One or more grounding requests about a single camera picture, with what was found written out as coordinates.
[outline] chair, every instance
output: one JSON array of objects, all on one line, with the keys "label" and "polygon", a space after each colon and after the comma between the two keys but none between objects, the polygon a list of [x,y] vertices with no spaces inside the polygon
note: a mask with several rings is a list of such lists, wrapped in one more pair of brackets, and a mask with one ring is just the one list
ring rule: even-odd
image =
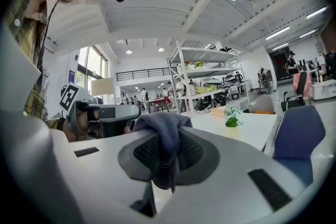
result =
[{"label": "chair", "polygon": [[[305,88],[305,84],[306,84],[306,79],[307,79],[307,72],[301,72],[297,89],[284,92],[283,102],[281,102],[282,111],[285,112],[287,109],[296,108],[298,106],[306,105],[306,103],[303,99],[303,91],[305,90],[304,88]],[[291,97],[287,97],[287,99],[286,99],[286,94],[289,93],[289,92],[295,92],[295,95],[291,96]]]},{"label": "chair", "polygon": [[269,95],[261,95],[253,106],[244,110],[244,113],[274,114],[273,100]]},{"label": "chair", "polygon": [[308,186],[313,181],[310,156],[325,135],[321,117],[313,105],[288,109],[274,138],[273,159]]}]

